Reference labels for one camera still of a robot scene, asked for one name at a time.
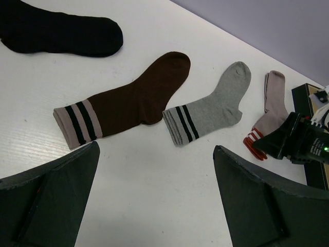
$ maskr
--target white tabletop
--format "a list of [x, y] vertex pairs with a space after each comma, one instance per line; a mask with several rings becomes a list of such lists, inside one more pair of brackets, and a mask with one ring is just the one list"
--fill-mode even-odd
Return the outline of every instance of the white tabletop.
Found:
[[130, 83], [169, 51], [186, 53], [192, 65], [167, 108], [210, 94], [235, 61], [252, 72], [240, 103], [242, 120], [232, 128], [183, 148], [174, 146], [164, 121], [98, 140], [101, 156], [77, 247], [232, 246], [213, 167], [215, 145], [306, 183], [303, 166], [272, 158], [258, 162], [242, 141], [263, 114], [267, 72], [286, 76], [289, 112], [291, 89], [317, 85], [313, 81], [169, 0], [25, 1], [50, 11], [109, 17], [121, 26], [124, 46], [114, 56], [96, 59], [23, 55], [0, 44], [0, 178], [70, 152], [53, 108]]

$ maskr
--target black stripe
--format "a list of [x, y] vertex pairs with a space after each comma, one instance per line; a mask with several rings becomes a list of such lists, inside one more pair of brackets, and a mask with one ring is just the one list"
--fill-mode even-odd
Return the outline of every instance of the black stripe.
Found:
[[186, 118], [187, 118], [187, 121], [189, 122], [190, 126], [191, 126], [191, 129], [193, 131], [193, 134], [195, 136], [195, 139], [198, 139], [199, 138], [199, 133], [197, 132], [195, 126], [194, 126], [194, 123], [191, 119], [191, 116], [190, 116], [190, 113], [189, 113], [189, 110], [187, 109], [186, 105], [183, 105], [183, 110], [185, 112], [185, 115], [186, 115]]
[[68, 107], [65, 107], [65, 110], [67, 111], [68, 115], [71, 118], [74, 130], [76, 131], [76, 135], [77, 135], [77, 138], [78, 138], [78, 141], [79, 141], [80, 145], [85, 144], [86, 141], [83, 138], [83, 134], [82, 134], [78, 119], [77, 119], [76, 115], [74, 114], [74, 111], [73, 111], [72, 107], [69, 105]]
[[84, 106], [84, 104], [82, 102], [78, 102], [76, 104], [81, 112], [81, 115], [83, 117], [84, 122], [86, 123], [87, 126], [87, 130], [89, 133], [89, 136], [91, 138], [91, 140], [96, 140], [96, 134], [95, 134], [95, 130], [94, 130], [94, 126], [93, 126], [93, 122], [88, 114], [88, 111], [86, 109], [86, 107]]
[[178, 113], [178, 116], [179, 116], [180, 122], [181, 122], [181, 124], [183, 125], [183, 128], [184, 128], [184, 130], [185, 130], [185, 133], [186, 133], [186, 135], [187, 135], [187, 138], [189, 139], [189, 142], [193, 141], [193, 139], [192, 139], [192, 135], [191, 135], [189, 129], [187, 128], [187, 125], [186, 125], [186, 123], [185, 123], [185, 120], [184, 120], [183, 114], [181, 113], [180, 108], [179, 108], [179, 107], [176, 107], [176, 111], [177, 111], [177, 113]]

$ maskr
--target sock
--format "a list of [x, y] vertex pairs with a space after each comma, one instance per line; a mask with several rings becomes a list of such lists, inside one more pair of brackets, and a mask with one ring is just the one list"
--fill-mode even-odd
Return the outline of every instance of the sock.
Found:
[[0, 0], [0, 38], [20, 53], [72, 53], [107, 57], [123, 44], [117, 23], [103, 17], [50, 12], [20, 0]]
[[54, 109], [53, 115], [69, 148], [162, 119], [171, 96], [186, 80], [190, 59], [169, 52], [132, 83]]
[[278, 71], [272, 70], [266, 75], [264, 91], [265, 115], [255, 123], [251, 132], [243, 141], [250, 152], [261, 161], [267, 159], [266, 153], [253, 148], [253, 142], [272, 133], [280, 127], [288, 117], [288, 112], [284, 105], [284, 75]]
[[171, 108], [163, 118], [176, 146], [186, 145], [215, 130], [235, 125], [241, 120], [239, 103], [246, 93], [251, 72], [243, 62], [229, 66], [216, 89], [207, 97]]

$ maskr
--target cardboard box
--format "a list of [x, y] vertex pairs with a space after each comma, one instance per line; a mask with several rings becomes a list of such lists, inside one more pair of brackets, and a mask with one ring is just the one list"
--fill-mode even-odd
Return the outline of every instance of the cardboard box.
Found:
[[[316, 104], [309, 98], [319, 87], [308, 83], [292, 89], [295, 112], [313, 117], [318, 110]], [[307, 185], [319, 189], [329, 190], [329, 165], [313, 161], [304, 165]]]

